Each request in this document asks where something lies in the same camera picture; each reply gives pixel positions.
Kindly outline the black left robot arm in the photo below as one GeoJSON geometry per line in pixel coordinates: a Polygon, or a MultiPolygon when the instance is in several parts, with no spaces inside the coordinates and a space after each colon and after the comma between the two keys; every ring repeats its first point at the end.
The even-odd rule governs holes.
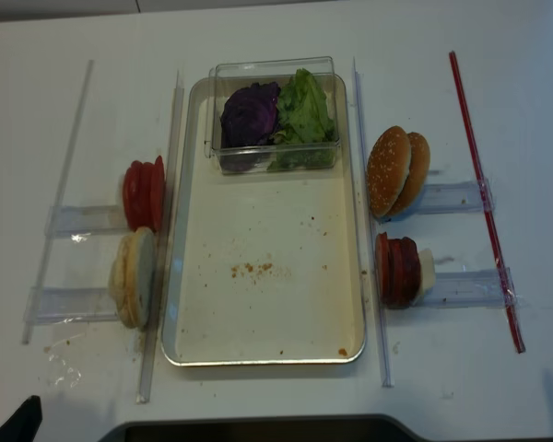
{"type": "Polygon", "coordinates": [[[29,396],[0,426],[0,442],[32,442],[41,422],[41,398],[29,396]]]}

